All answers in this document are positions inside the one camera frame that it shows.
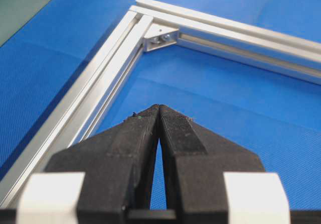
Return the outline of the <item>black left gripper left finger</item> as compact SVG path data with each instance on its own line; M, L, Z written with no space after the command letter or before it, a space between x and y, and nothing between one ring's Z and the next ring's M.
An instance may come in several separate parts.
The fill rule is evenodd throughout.
M54 154L46 172L84 172L79 223L125 223L128 208L149 208L156 149L155 104Z

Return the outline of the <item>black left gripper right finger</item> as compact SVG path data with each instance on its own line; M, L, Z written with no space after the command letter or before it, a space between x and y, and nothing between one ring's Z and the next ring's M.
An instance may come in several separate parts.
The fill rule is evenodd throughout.
M179 223L227 223L223 173L264 172L260 158L166 105L159 127L167 207Z

